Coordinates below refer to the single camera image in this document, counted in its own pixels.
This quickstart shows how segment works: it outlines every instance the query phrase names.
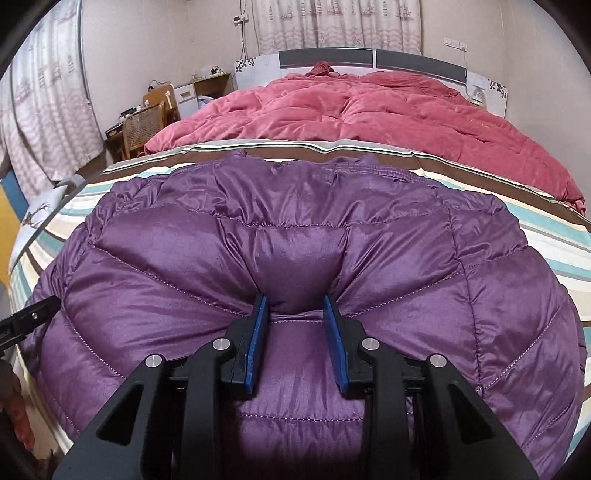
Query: person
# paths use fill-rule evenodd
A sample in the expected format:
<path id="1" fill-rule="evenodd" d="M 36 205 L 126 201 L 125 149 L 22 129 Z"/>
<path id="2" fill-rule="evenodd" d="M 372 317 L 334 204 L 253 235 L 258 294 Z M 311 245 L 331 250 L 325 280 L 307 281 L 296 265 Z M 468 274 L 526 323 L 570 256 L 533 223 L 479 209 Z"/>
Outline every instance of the person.
<path id="1" fill-rule="evenodd" d="M 17 439 L 32 451 L 35 436 L 25 409 L 21 382 L 12 371 L 12 365 L 0 359 L 0 410 L 4 409 L 12 421 Z"/>

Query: striped bed sheet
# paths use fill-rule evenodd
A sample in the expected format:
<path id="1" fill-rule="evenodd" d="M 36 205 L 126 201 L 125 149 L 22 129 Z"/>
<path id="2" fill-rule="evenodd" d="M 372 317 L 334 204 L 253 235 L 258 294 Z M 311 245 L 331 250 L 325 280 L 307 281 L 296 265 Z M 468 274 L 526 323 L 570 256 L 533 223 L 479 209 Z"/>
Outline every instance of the striped bed sheet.
<path id="1" fill-rule="evenodd" d="M 529 244 L 538 250 L 559 282 L 568 288 L 583 323 L 587 350 L 591 351 L 591 222 L 547 193 L 512 180 L 433 155 L 351 140 L 334 143 L 225 140 L 181 147 L 115 164 L 87 184 L 39 228 L 38 235 L 24 249 L 10 278 L 11 309 L 16 311 L 24 306 L 40 273 L 114 183 L 137 176 L 167 175 L 183 166 L 219 158 L 236 149 L 269 161 L 326 162 L 340 156 L 373 154 L 381 164 L 411 170 L 449 188 L 494 194 L 518 218 Z M 576 447 L 591 421 L 591 356 L 587 357 L 584 383 L 583 408 L 570 451 Z M 59 426 L 56 427 L 53 419 L 46 420 L 53 426 L 56 438 L 63 439 L 60 446 L 67 449 L 71 442 L 65 433 L 60 431 Z"/>

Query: bed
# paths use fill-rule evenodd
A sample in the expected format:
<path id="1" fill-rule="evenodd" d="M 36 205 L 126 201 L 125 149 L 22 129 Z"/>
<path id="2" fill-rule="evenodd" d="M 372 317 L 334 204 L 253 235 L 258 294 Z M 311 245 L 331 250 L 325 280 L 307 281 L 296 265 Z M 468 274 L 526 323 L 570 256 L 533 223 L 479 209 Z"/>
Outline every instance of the bed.
<path id="1" fill-rule="evenodd" d="M 41 272 L 61 250 L 65 240 L 93 210 L 100 198 L 120 180 L 136 176 L 167 176 L 183 166 L 219 158 L 233 150 L 269 161 L 309 160 L 326 162 L 335 157 L 361 157 L 372 154 L 380 164 L 395 166 L 437 180 L 452 189 L 492 193 L 507 205 L 519 219 L 528 242 L 536 248 L 552 268 L 559 281 L 568 288 L 583 322 L 586 343 L 591 343 L 591 230 L 590 223 L 573 209 L 547 193 L 533 190 L 515 181 L 494 176 L 433 155 L 389 147 L 382 144 L 341 140 L 338 142 L 288 142 L 274 140 L 228 140 L 180 147 L 167 153 L 127 161 L 105 170 L 86 185 L 68 204 L 40 228 L 38 235 L 17 261 L 9 285 L 11 307 L 22 308 L 31 295 Z M 589 359 L 586 362 L 584 403 L 571 441 L 572 450 L 591 420 L 591 383 Z M 46 386 L 37 389 L 35 378 L 22 361 L 22 377 L 31 396 L 46 418 L 62 450 L 67 450 L 94 412 L 75 412 L 60 406 Z"/>
<path id="2" fill-rule="evenodd" d="M 340 56 L 348 50 L 360 55 L 355 49 L 334 50 L 339 50 Z M 290 64 L 288 69 L 277 68 L 280 73 L 273 75 L 287 76 L 266 86 L 233 92 L 192 117 L 169 125 L 146 144 L 145 152 L 154 154 L 234 138 L 347 138 L 378 142 L 422 151 L 515 180 L 584 213 L 581 191 L 556 159 L 500 116 L 464 98 L 460 92 L 466 89 L 465 69 L 450 64 L 441 67 L 444 62 L 418 57 L 412 59 L 411 66 L 400 67 L 414 69 L 413 72 L 383 70 L 398 68 L 398 63 L 380 63 L 382 57 L 388 59 L 391 54 L 394 53 L 374 51 L 373 63 L 365 65 L 355 57 L 349 62 L 355 67 L 339 68 L 340 72 L 371 72 L 363 76 L 337 73 L 325 61 L 306 75 L 287 74 L 309 70 L 298 67 L 305 65 L 305 61 Z M 396 59 L 402 56 L 408 62 L 408 54 L 396 54 Z M 417 62 L 421 63 L 420 68 L 413 67 Z M 428 70 L 422 67 L 424 62 L 428 66 L 437 62 L 436 68 L 431 69 L 434 73 L 426 72 L 430 76 L 415 73 Z M 454 73 L 456 69 L 463 70 L 463 87 Z M 454 79 L 444 80 L 442 75 Z"/>

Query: silver screw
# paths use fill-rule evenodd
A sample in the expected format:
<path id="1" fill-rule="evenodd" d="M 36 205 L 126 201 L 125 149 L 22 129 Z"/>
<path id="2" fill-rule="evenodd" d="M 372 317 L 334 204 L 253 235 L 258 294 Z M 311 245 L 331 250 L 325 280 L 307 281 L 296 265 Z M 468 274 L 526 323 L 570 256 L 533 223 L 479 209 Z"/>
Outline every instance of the silver screw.
<path id="1" fill-rule="evenodd" d="M 162 363 L 162 357 L 160 355 L 150 355 L 146 359 L 146 367 L 156 368 Z"/>
<path id="2" fill-rule="evenodd" d="M 216 350 L 227 350 L 230 348 L 230 340 L 227 338 L 218 338 L 213 341 L 212 345 Z"/>
<path id="3" fill-rule="evenodd" d="M 379 348 L 379 342 L 375 338 L 365 338 L 361 342 L 361 346 L 366 350 L 377 350 Z"/>
<path id="4" fill-rule="evenodd" d="M 439 355 L 439 353 L 432 355 L 429 361 L 431 362 L 432 366 L 438 368 L 445 367 L 447 365 L 446 358 L 443 355 Z"/>

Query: curtain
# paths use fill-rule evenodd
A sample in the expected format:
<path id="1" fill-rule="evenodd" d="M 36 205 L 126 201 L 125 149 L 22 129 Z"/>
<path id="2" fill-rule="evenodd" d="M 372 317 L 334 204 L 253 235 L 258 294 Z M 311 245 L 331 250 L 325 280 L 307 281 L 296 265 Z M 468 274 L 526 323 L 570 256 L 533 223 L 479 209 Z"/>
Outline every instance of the curtain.
<path id="1" fill-rule="evenodd" d="M 261 54 L 359 47 L 421 54 L 419 0 L 252 0 Z"/>
<path id="2" fill-rule="evenodd" d="M 103 150 L 85 93 L 78 9 L 79 0 L 61 0 L 0 80 L 0 160 L 29 201 Z"/>

